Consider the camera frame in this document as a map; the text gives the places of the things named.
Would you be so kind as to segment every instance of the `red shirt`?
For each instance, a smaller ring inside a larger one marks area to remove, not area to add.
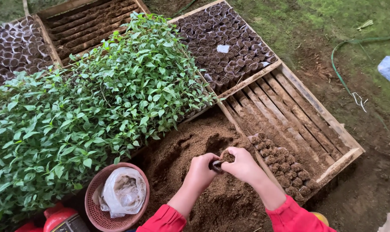
[[[274,232],[336,232],[314,214],[301,208],[288,195],[282,206],[266,212],[272,221]],[[180,213],[168,205],[162,205],[136,232],[180,232],[185,225],[186,219]]]

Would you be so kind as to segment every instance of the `human hand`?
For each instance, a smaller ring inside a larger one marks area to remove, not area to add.
[[[219,156],[213,153],[192,158],[189,172],[183,181],[182,187],[200,195],[212,183],[213,178],[218,175],[215,171],[209,170],[208,167],[209,162],[215,160],[219,160]]]
[[[227,150],[229,154],[235,156],[235,161],[233,163],[223,162],[221,164],[223,171],[231,173],[239,180],[247,182],[253,187],[267,177],[247,150],[238,147],[229,147]]]

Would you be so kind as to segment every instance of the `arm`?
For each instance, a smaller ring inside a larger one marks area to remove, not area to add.
[[[189,216],[196,200],[218,175],[208,167],[210,161],[218,159],[212,153],[194,157],[182,187],[167,205],[162,205],[136,232],[182,231],[186,225],[185,218]]]
[[[317,217],[301,208],[290,196],[270,181],[265,172],[244,148],[229,147],[235,156],[233,163],[222,163],[222,170],[231,173],[241,181],[250,184],[265,205],[274,232],[334,232]]]

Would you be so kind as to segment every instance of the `pink plastic basket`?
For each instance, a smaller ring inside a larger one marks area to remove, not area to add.
[[[104,212],[100,210],[100,206],[95,205],[93,202],[92,196],[95,190],[101,183],[105,183],[110,174],[117,168],[120,167],[129,167],[139,171],[146,183],[146,197],[142,205],[141,210],[137,214],[125,215],[122,218],[110,218],[109,212]],[[133,224],[135,224],[143,215],[146,210],[147,204],[149,202],[149,183],[143,171],[137,166],[131,163],[118,163],[112,164],[110,166],[102,169],[89,184],[89,187],[86,191],[85,196],[85,209],[86,214],[89,217],[90,222],[99,230],[104,232],[122,232],[129,229]]]

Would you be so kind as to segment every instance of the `white string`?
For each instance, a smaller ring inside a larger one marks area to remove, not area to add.
[[[361,104],[358,103],[357,98],[355,97],[355,94],[356,94],[356,95],[358,96],[358,98],[360,99],[359,102],[360,102]],[[358,93],[356,93],[356,92],[353,92],[353,93],[352,93],[352,97],[354,97],[355,103],[356,103],[357,105],[361,106],[362,109],[364,110],[364,112],[367,113],[367,111],[366,111],[365,108],[364,108],[364,104],[367,102],[368,99],[365,100],[364,103],[362,103],[362,98],[361,98],[361,96],[359,96]]]

